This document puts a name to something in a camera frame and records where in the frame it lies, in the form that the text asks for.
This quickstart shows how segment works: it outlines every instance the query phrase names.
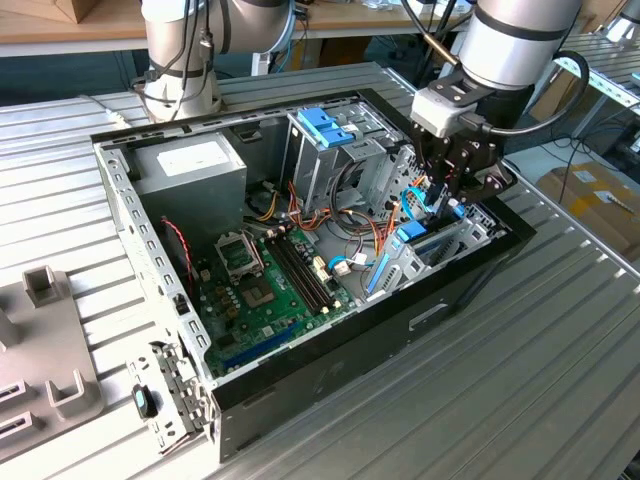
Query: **capacitor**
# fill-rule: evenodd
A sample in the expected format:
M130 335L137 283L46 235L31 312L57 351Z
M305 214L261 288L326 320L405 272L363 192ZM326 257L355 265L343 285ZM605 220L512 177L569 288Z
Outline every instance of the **capacitor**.
M238 309L236 307L229 307L227 309L227 317L229 317L229 320L238 318Z

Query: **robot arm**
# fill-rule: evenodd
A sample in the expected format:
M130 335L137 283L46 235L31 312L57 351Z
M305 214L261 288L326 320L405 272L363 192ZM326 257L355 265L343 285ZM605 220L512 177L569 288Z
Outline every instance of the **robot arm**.
M411 118L418 161L431 182L429 201L443 194L461 203L494 196L514 183L502 166L506 138L540 130L514 130L544 68L571 29L581 0L479 0L455 69L416 93ZM574 52L562 53L588 65ZM478 182L476 174L484 171Z
M143 0L150 70L139 92L155 121L213 113L220 92L215 53L286 47L293 0Z

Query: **wooden shelf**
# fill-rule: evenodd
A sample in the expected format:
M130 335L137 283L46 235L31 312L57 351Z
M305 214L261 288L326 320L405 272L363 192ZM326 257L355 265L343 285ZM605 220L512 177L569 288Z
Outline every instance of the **wooden shelf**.
M337 4L317 0L310 6L309 29L375 29L411 27L401 7L388 12L371 10L359 1ZM423 15L427 22L429 15ZM303 27L297 22L297 29ZM0 44L78 42L145 38L138 0L103 0L79 25L0 12Z

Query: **chip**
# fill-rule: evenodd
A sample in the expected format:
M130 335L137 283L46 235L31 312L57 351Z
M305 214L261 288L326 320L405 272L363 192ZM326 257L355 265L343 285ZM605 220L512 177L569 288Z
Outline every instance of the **chip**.
M264 277L249 278L240 282L240 294L249 308L257 308L272 302L276 296Z

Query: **yellow wire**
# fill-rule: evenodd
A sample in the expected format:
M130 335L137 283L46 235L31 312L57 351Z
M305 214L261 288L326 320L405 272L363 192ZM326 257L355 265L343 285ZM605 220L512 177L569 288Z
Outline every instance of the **yellow wire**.
M257 220L259 222L266 222L271 217L273 217L274 213L276 213L276 198L277 197L278 197L278 193L277 192L273 192L273 199L271 200L271 206L269 207L269 210L267 211L267 213L265 213L263 216L257 218Z

